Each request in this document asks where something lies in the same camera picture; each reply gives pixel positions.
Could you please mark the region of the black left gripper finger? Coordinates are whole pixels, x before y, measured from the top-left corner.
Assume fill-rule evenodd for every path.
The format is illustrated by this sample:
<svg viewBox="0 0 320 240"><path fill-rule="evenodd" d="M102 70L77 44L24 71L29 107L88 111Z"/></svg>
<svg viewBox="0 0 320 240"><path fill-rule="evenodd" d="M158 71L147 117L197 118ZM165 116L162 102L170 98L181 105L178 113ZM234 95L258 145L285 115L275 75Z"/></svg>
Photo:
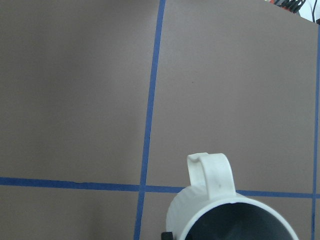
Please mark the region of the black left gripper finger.
<svg viewBox="0 0 320 240"><path fill-rule="evenodd" d="M162 232L161 240L173 240L173 233L171 231Z"/></svg>

